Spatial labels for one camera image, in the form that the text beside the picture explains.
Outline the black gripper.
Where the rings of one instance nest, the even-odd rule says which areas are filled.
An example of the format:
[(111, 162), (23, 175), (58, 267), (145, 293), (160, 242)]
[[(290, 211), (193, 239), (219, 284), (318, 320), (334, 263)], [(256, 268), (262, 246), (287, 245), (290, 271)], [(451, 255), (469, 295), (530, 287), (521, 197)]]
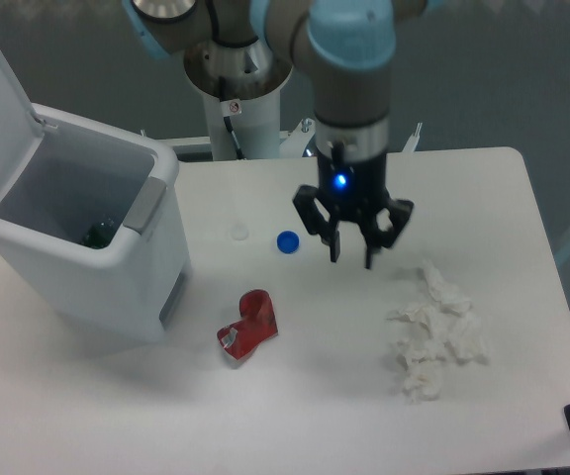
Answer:
[(385, 153), (356, 162), (346, 161), (346, 146), (330, 143), (330, 155), (318, 156), (319, 185), (301, 185), (293, 204), (311, 236), (319, 236), (330, 251), (330, 261), (340, 256), (340, 221), (364, 219), (365, 268), (382, 248), (391, 248), (414, 211), (414, 203), (393, 199), (386, 189)]

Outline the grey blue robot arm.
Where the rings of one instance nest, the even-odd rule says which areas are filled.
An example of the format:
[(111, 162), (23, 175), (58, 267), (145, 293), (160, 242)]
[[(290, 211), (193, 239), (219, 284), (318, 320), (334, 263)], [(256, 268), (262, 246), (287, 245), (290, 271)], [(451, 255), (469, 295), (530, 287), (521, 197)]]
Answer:
[(293, 203), (338, 258), (338, 226), (356, 224), (366, 253), (394, 245), (414, 205), (387, 191), (391, 60), (397, 24), (431, 1), (127, 1), (155, 56), (182, 53), (202, 93), (228, 103), (280, 87), (292, 71), (314, 91), (319, 183)]

